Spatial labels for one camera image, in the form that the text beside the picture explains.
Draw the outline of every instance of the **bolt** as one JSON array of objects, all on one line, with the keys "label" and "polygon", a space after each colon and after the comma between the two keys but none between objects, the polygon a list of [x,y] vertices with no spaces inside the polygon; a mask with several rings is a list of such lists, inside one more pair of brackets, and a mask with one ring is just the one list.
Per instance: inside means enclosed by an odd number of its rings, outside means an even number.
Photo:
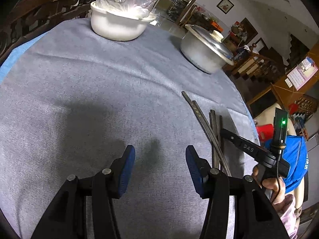
[{"label": "bolt", "polygon": [[103,173],[103,174],[110,174],[111,172],[112,172],[112,171],[111,171],[110,168],[105,168],[105,169],[102,170],[102,173]]},{"label": "bolt", "polygon": [[218,173],[219,173],[219,170],[218,170],[218,169],[216,169],[216,168],[211,168],[211,174],[216,175],[216,174],[218,174]]},{"label": "bolt", "polygon": [[245,176],[245,180],[248,181],[248,182],[252,182],[254,180],[254,178],[251,177],[250,175],[246,175]]},{"label": "bolt", "polygon": [[74,174],[70,174],[67,178],[66,178],[69,182],[73,181],[75,179],[75,175]]}]

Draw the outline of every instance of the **silver pot with lid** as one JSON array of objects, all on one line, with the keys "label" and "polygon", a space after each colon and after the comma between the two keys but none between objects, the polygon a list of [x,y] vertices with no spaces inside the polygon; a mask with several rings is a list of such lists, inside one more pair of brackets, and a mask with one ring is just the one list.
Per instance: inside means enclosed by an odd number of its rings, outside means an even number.
[{"label": "silver pot with lid", "polygon": [[210,33],[197,25],[185,25],[188,32],[181,41],[181,52],[197,68],[214,73],[225,63],[234,65],[233,54],[221,42],[223,35],[218,31]]}]

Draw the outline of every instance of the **framed picture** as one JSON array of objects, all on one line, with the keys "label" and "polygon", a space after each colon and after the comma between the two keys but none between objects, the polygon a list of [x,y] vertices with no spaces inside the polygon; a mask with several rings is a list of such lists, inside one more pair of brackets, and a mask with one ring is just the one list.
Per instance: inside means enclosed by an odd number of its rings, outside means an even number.
[{"label": "framed picture", "polygon": [[234,5],[231,3],[230,0],[221,0],[221,2],[217,5],[217,7],[221,9],[225,14],[227,14],[233,6]]}]

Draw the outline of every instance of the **blue bag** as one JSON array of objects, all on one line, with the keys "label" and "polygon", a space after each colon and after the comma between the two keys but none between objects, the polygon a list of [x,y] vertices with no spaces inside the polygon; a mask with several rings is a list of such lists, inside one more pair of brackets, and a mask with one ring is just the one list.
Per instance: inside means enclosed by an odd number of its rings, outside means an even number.
[{"label": "blue bag", "polygon": [[[265,147],[270,149],[272,139],[265,142]],[[286,148],[282,158],[290,163],[290,171],[284,179],[286,193],[298,187],[302,178],[308,171],[309,159],[305,140],[302,136],[287,136]]]}]

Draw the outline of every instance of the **gray tablecloth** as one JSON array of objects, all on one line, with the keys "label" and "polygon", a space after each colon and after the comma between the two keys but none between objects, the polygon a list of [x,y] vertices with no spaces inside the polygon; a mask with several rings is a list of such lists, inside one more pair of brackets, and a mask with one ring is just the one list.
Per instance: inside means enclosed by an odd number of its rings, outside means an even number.
[{"label": "gray tablecloth", "polygon": [[[195,192],[185,149],[194,145],[209,162],[212,150],[181,91],[207,118],[214,109],[229,130],[257,137],[233,83],[195,68],[179,42],[153,26],[133,41],[110,41],[89,19],[69,20],[15,63],[0,85],[0,208],[18,235],[31,237],[69,174],[92,176],[131,144],[130,183],[114,200],[122,238],[199,237],[207,200]],[[233,176],[251,173],[252,158],[229,143],[225,155]]]}]

